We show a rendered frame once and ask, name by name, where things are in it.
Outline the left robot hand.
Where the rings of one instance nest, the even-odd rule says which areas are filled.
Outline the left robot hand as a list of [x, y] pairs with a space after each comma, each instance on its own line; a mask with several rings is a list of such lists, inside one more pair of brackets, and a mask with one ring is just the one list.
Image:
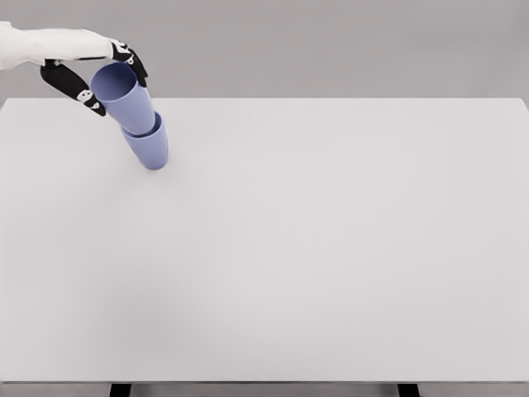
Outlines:
[[65, 61], [110, 59], [125, 63], [146, 86], [148, 73], [140, 57], [125, 42], [85, 29], [47, 28], [29, 30], [34, 46], [31, 58], [40, 66], [41, 78], [65, 96], [82, 103], [101, 117], [106, 109], [88, 84]]

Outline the blue plastic cup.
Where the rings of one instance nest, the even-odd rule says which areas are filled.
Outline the blue plastic cup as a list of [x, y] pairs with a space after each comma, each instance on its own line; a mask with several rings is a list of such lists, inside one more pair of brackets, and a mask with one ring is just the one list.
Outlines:
[[155, 110], [147, 88], [124, 62], [98, 69], [89, 86], [107, 113], [132, 135], [144, 135], [155, 125]]
[[138, 161], [148, 170], [159, 170], [169, 160], [169, 143], [163, 118], [155, 112], [155, 125], [146, 134], [133, 135], [120, 127], [124, 139]]

